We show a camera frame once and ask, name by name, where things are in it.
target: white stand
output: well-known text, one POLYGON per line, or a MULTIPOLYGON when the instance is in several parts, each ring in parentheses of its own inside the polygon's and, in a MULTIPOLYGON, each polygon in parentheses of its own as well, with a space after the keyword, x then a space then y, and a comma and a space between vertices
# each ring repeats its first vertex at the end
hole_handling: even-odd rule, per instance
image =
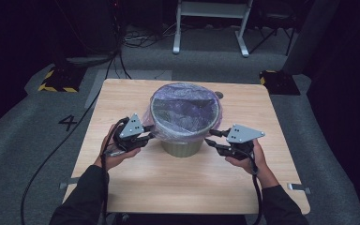
POLYGON ((243 35, 247 25, 250 9, 253 0, 247 0, 246 4, 223 4, 223 3, 199 3, 178 0, 176 16, 176 34, 174 36, 173 53, 180 53, 181 37, 181 16, 202 16, 202 17, 221 17, 242 19, 241 29, 235 31, 239 48, 244 57, 249 56, 247 46, 245 45, 243 35))

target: black sleeve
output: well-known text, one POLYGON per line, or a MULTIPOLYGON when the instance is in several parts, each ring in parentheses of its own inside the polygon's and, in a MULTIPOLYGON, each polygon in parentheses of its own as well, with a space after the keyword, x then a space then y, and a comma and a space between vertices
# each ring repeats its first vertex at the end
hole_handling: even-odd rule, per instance
POLYGON ((262 213, 267 224, 308 224, 299 206, 281 185, 262 189, 262 213))
POLYGON ((66 201, 55 209, 50 224, 98 224, 104 196, 102 176, 98 166, 87 168, 66 201))

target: tabletop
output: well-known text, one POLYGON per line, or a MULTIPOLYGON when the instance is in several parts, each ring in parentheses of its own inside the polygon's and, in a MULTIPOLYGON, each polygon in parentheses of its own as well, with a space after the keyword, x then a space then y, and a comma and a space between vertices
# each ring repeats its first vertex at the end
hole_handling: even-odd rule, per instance
MULTIPOLYGON (((116 80, 104 82, 86 131, 72 177, 79 177, 95 161, 101 142, 112 124, 137 113, 141 118, 150 98, 162 85, 176 82, 116 80)), ((194 82, 224 95, 220 100, 220 130, 233 124, 264 131, 259 139, 268 166, 285 191, 309 212, 305 192, 287 189, 300 184, 297 170, 264 86, 218 82, 194 82)), ((210 137, 225 144, 224 138, 210 137)), ((256 214, 258 201, 252 177, 220 157, 205 142, 192 157, 173 157, 153 139, 142 151, 111 169, 109 212, 256 214)), ((69 185, 65 198, 76 187, 69 185)))

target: trash can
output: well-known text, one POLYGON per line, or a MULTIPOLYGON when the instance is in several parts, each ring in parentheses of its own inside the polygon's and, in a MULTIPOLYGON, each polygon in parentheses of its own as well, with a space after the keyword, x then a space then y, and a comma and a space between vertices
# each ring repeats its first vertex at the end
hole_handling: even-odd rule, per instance
POLYGON ((143 124, 155 125, 153 132, 167 153, 186 158, 200 150, 209 129, 218 128, 221 117, 221 105, 213 91, 190 82, 177 82, 154 93, 143 124))

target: hand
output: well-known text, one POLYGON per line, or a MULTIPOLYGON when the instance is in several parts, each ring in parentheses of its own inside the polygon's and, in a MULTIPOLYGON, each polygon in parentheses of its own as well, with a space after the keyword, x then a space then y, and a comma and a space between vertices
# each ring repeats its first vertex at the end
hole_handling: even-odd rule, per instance
MULTIPOLYGON (((267 162, 265 161, 265 156, 262 146, 259 144, 257 139, 253 140, 253 145, 254 145, 253 154, 254 154, 255 163, 256 166, 259 168, 259 171, 257 173, 257 178, 259 179, 262 188, 270 188, 279 185, 278 180, 271 172, 270 168, 267 165, 267 162)), ((247 173, 252 174, 250 158, 238 160, 233 157, 225 157, 225 159, 226 161, 230 162, 233 166, 241 167, 247 173)))
MULTIPOLYGON (((94 163, 94 165, 96 165, 96 166, 102 167, 101 166, 101 157, 100 156, 104 151, 104 147, 105 147, 106 143, 109 142, 108 143, 109 146, 115 145, 115 143, 113 142, 113 139, 108 140, 109 136, 110 136, 110 133, 113 130, 113 127, 114 127, 114 125, 111 126, 107 136, 105 136, 105 138, 103 140, 103 143, 101 144, 100 154, 98 155, 98 157, 96 158, 96 161, 94 163)), ((134 149, 134 150, 132 150, 130 152, 124 153, 124 154, 116 156, 116 157, 106 156, 106 170, 108 171, 109 169, 111 169, 113 167, 116 167, 117 165, 121 164, 121 162, 123 160, 125 160, 126 158, 135 157, 138 153, 140 153, 140 151, 141 151, 141 148, 136 148, 136 149, 134 149)))

